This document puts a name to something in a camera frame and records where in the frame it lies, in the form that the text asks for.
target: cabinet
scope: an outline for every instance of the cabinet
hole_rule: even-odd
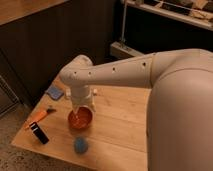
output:
[[[113,41],[115,2],[68,1],[0,26],[4,58],[32,105],[76,55],[88,55],[95,64],[105,61]]]

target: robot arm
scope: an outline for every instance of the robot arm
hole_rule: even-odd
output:
[[[152,88],[147,110],[150,171],[213,170],[213,53],[187,49],[92,66],[80,55],[60,72],[74,112],[93,109],[91,84]]]
[[[60,71],[60,79],[71,88],[74,111],[80,106],[94,110],[89,85],[113,85],[152,88],[159,76],[177,59],[200,57],[212,53],[186,49],[151,53],[107,64],[93,66],[91,60],[79,55]]]

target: metal shelf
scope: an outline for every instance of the metal shelf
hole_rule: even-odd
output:
[[[147,11],[147,12],[154,13],[154,14],[157,14],[157,15],[160,15],[163,17],[167,17],[170,19],[174,19],[177,21],[181,21],[181,22],[184,22],[187,24],[191,24],[191,25],[194,25],[194,26],[197,26],[200,28],[204,28],[204,29],[213,31],[213,24],[210,22],[205,22],[200,19],[196,19],[196,18],[193,18],[190,16],[185,16],[185,15],[178,14],[178,13],[168,11],[165,9],[153,7],[151,5],[146,5],[146,4],[136,5],[135,1],[132,1],[132,0],[128,0],[127,5],[130,7],[134,7],[134,8],[143,10],[143,11]]]

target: blue object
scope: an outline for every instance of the blue object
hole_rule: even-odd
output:
[[[77,137],[74,141],[74,150],[78,154],[83,154],[88,150],[88,143],[83,137]]]
[[[53,100],[58,100],[64,95],[64,92],[54,85],[51,85],[45,93],[47,93]]]

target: floor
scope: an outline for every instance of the floor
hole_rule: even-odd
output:
[[[29,112],[27,107],[20,104],[0,118],[0,171],[89,171],[83,167],[11,146],[13,137]]]

